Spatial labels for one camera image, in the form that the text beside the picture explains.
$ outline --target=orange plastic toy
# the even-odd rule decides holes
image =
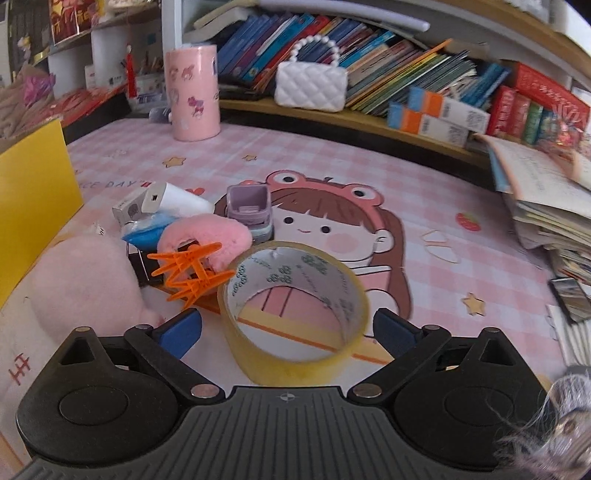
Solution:
[[[183,307],[186,309],[209,290],[230,280],[235,273],[234,270],[215,273],[210,268],[205,268],[202,263],[203,260],[221,247],[222,244],[217,242],[209,245],[190,245],[184,252],[149,254],[148,258],[166,262],[163,267],[153,271],[152,276],[156,277],[162,273],[167,274],[164,286],[178,289],[178,292],[168,297],[167,300],[173,301],[186,298],[187,300]],[[191,272],[188,271],[191,268],[197,278],[190,277],[186,280],[177,280],[182,273],[191,275]]]

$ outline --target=pink plush toy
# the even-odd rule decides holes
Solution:
[[[64,240],[43,254],[30,276],[33,310],[57,343],[79,326],[117,336],[133,325],[163,322],[144,305],[125,248],[113,238],[93,234]]]
[[[220,250],[207,258],[209,266],[219,273],[251,247],[252,235],[248,227],[237,220],[204,213],[181,218],[168,225],[158,241],[158,253],[174,252],[181,245],[193,241],[197,241],[199,245],[215,242],[222,244]]]

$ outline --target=crosshair logo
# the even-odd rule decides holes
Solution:
[[[297,397],[293,393],[285,392],[279,395],[279,399],[283,400],[284,402],[290,402],[295,400]]]

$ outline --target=roll of tape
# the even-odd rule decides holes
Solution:
[[[369,322],[365,289],[346,265],[321,250],[293,242],[272,241],[238,257],[236,275],[219,287],[217,300],[228,344],[242,371],[266,387],[326,385],[362,340]],[[339,321],[342,344],[320,359],[292,361],[256,346],[237,318],[254,295],[276,286],[303,290],[321,300]]]

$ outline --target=desk mat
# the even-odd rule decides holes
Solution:
[[[311,245],[345,262],[365,285],[372,311],[387,307],[417,326],[435,323],[456,336],[497,326],[536,374],[555,379],[565,369],[546,309],[555,304],[546,285],[551,271],[520,247],[497,193],[395,156],[239,125],[224,124],[214,138],[185,143],[172,138],[169,125],[124,119],[73,142],[69,153],[85,206],[64,231],[98,223],[117,235],[111,207],[154,181],[191,189],[218,210],[229,185],[267,182],[275,239]],[[22,310],[17,304],[26,306],[25,286],[7,302],[5,316]],[[257,343],[272,340],[273,350],[330,350],[323,307],[303,295],[289,287],[260,294],[243,310],[241,328]],[[182,304],[166,304],[165,294],[152,288],[144,297],[168,317]],[[235,384],[252,383],[233,363],[218,320],[205,312],[203,336],[183,361],[229,393]],[[0,349],[0,398],[7,405],[0,410],[0,432],[25,460],[15,447],[11,410],[51,349],[20,348],[25,334],[11,335],[4,340],[10,348]],[[318,338],[324,341],[313,341]],[[345,391],[391,359],[371,328],[364,342],[333,383]]]

